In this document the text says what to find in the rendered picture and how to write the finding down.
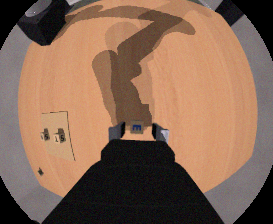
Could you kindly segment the tan square mat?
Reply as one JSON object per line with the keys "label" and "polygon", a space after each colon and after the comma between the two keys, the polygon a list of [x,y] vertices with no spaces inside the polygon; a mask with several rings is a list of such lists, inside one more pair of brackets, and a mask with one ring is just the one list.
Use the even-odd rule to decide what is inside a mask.
{"label": "tan square mat", "polygon": [[[68,112],[41,114],[42,131],[49,132],[50,140],[44,141],[48,154],[75,161],[68,122]],[[64,132],[66,142],[56,144],[53,134]]]}

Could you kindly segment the beige letter block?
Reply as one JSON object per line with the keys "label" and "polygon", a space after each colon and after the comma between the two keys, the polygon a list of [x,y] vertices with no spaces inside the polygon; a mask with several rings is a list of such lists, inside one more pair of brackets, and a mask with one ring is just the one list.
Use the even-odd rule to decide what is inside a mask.
{"label": "beige letter block", "polygon": [[42,170],[40,169],[40,170],[37,171],[37,174],[39,175],[39,177],[41,177],[41,176],[43,176],[44,173],[43,173]]}
{"label": "beige letter block", "polygon": [[130,121],[130,134],[143,134],[144,132],[144,121],[132,119]]}
{"label": "beige letter block", "polygon": [[61,144],[63,142],[66,142],[64,132],[55,133],[53,134],[53,137],[55,143]]}
{"label": "beige letter block", "polygon": [[48,141],[50,140],[49,132],[42,132],[40,133],[41,141]]}

